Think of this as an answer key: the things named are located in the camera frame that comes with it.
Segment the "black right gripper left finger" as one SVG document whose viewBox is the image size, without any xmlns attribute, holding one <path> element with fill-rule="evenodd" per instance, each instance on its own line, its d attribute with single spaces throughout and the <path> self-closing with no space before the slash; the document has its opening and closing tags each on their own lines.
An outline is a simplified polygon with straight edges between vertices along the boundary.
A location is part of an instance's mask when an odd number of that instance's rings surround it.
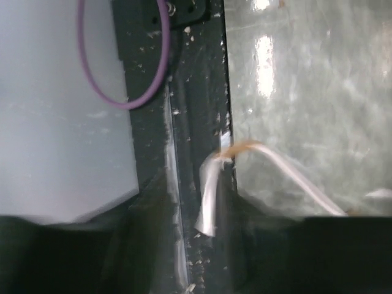
<svg viewBox="0 0 392 294">
<path fill-rule="evenodd" d="M 174 205 L 160 171 L 87 222 L 1 217 L 2 293 L 179 293 Z"/>
</svg>

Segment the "bear print bed mattress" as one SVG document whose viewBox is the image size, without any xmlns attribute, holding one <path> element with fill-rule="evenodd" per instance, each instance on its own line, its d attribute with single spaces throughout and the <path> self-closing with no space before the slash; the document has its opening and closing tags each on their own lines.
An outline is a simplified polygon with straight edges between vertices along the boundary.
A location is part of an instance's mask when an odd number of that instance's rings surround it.
<svg viewBox="0 0 392 294">
<path fill-rule="evenodd" d="M 235 169 L 240 196 L 271 216 L 391 216 L 391 161 L 366 153 L 319 148 L 304 165 L 257 140 L 225 146 L 200 167 L 202 203 L 195 228 L 206 236 L 217 230 L 218 181 L 226 165 Z"/>
</svg>

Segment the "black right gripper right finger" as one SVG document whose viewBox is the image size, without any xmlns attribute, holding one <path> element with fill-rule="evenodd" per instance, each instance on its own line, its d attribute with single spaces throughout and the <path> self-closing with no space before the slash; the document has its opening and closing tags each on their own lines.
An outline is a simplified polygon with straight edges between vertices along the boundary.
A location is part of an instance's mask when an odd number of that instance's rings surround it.
<svg viewBox="0 0 392 294">
<path fill-rule="evenodd" d="M 270 213 L 220 186 L 234 293 L 390 293 L 389 217 Z"/>
</svg>

